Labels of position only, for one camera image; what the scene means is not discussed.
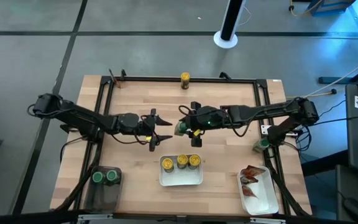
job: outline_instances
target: concrete floor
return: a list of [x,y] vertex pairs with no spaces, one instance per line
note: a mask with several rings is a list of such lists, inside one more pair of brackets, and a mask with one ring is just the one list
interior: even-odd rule
[[[80,31],[217,31],[224,0],[93,0],[86,5]],[[73,30],[80,0],[0,1],[0,31]],[[108,68],[128,75],[281,79],[287,96],[319,88],[320,76],[340,77],[358,66],[357,21],[349,10],[328,17],[293,17],[286,0],[249,0],[250,21],[243,32],[330,32],[335,37],[239,37],[231,50],[215,46],[212,36],[78,36],[68,61],[60,94],[75,101],[83,75],[107,75]],[[296,3],[296,11],[307,8]],[[358,15],[358,0],[354,4]],[[37,95],[51,92],[62,65],[69,35],[0,35],[0,215],[9,213],[19,179],[29,159],[40,121],[25,113]],[[313,98],[319,111],[344,99],[337,95]],[[321,120],[345,117],[344,104]],[[23,212],[49,208],[59,169],[59,150],[67,135],[51,121]],[[346,149],[346,122],[311,128],[313,142],[304,153],[313,160]],[[322,174],[329,182],[334,174]],[[315,214],[335,218],[335,196],[314,177],[306,179]]]

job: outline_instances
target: white cable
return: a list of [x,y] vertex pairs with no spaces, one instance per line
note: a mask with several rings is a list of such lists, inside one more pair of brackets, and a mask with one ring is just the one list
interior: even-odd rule
[[241,25],[246,24],[246,23],[249,21],[249,19],[251,18],[251,16],[252,16],[252,14],[249,12],[249,10],[248,10],[245,6],[244,6],[244,9],[246,9],[246,11],[248,12],[249,17],[248,17],[248,19],[247,19],[245,22],[243,22],[242,24],[237,25],[238,27],[241,26]]
[[319,91],[321,91],[321,90],[323,90],[323,89],[325,89],[325,88],[328,88],[328,87],[334,85],[335,83],[337,83],[337,82],[341,81],[342,79],[348,77],[349,75],[353,74],[356,70],[358,70],[358,67],[355,68],[355,69],[353,69],[351,72],[349,72],[349,73],[348,73],[347,75],[345,75],[344,77],[342,77],[342,78],[336,80],[335,82],[332,82],[331,84],[328,84],[328,85],[326,85],[326,86],[320,88],[319,90],[316,90],[316,91],[314,91],[314,92],[312,92],[312,93],[306,95],[305,98],[307,98],[307,97],[309,97],[310,95],[313,95],[313,94],[315,94],[315,93],[317,93],[317,92],[319,92]]

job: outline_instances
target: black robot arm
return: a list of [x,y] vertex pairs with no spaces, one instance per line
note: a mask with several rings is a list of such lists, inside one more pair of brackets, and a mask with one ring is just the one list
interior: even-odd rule
[[151,109],[150,114],[139,116],[134,113],[101,115],[94,111],[88,110],[81,106],[74,104],[72,101],[64,100],[59,95],[43,94],[38,97],[35,104],[28,108],[30,115],[38,118],[56,118],[65,124],[60,127],[69,132],[76,129],[82,136],[90,141],[99,141],[100,130],[106,134],[115,135],[118,133],[125,135],[133,135],[141,144],[146,144],[145,141],[140,141],[138,136],[148,136],[149,150],[154,151],[155,146],[158,146],[161,141],[172,138],[172,136],[159,136],[155,133],[155,126],[169,126],[169,122],[164,121],[156,115],[156,109]]
[[[319,119],[314,103],[305,98],[295,98],[283,103],[266,106],[249,107],[246,105],[228,105],[214,108],[201,106],[200,103],[191,102],[191,109],[179,106],[181,113],[186,115],[179,120],[175,128],[176,135],[189,135],[191,146],[201,147],[201,136],[207,130],[231,128],[239,137],[243,137],[251,121],[288,116],[277,126],[268,128],[268,142],[271,145],[280,145],[287,132],[299,125],[311,125]],[[243,134],[238,134],[237,128],[247,125]]]

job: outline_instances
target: wooden tabletop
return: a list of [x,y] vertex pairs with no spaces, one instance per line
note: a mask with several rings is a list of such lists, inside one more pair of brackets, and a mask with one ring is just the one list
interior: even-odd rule
[[[94,109],[98,95],[100,75],[84,77],[77,104]],[[271,103],[285,101],[281,80],[267,80]],[[105,89],[101,110],[107,95]],[[191,101],[219,108],[219,105],[255,106],[253,86],[236,83],[190,83],[182,90],[175,82],[122,82],[114,88],[110,114],[149,114],[156,108],[164,120],[176,124],[183,117],[179,105],[190,106]],[[285,118],[275,118],[275,124]],[[173,126],[157,126],[157,134],[173,135]],[[70,133],[68,141],[78,138]],[[122,141],[133,141],[133,136],[116,137]],[[240,201],[236,175],[248,165],[263,166],[263,156],[252,150],[260,139],[258,122],[251,123],[245,137],[237,137],[230,129],[207,131],[203,135],[203,147],[191,147],[187,136],[174,136],[161,142],[154,152],[140,144],[120,144],[105,135],[101,166],[119,167],[123,171],[121,198],[116,213],[174,214],[209,216],[247,216]],[[286,141],[295,143],[293,138]],[[77,184],[83,163],[86,142],[71,144],[65,148],[58,179],[50,204],[56,208]],[[164,155],[198,154],[203,163],[203,182],[200,185],[162,187],[159,182],[159,159]],[[311,214],[298,153],[286,145],[280,146],[285,183],[295,200]],[[276,186],[280,213],[283,213],[280,191]]]

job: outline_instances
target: green cap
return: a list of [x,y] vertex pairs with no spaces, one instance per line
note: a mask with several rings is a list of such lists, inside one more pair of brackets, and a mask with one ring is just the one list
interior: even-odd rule
[[92,175],[93,182],[97,184],[103,182],[103,179],[104,179],[104,175],[102,174],[102,172],[97,171]]
[[115,170],[109,170],[106,175],[108,181],[114,181],[117,179],[117,172]]
[[265,138],[261,139],[259,143],[260,143],[260,145],[263,146],[263,147],[268,147],[269,144],[270,144],[270,143],[269,143],[269,140],[267,140],[267,139],[265,139]]
[[181,122],[181,123],[179,124],[179,132],[185,133],[186,131],[187,131],[186,123],[185,123],[185,122]]

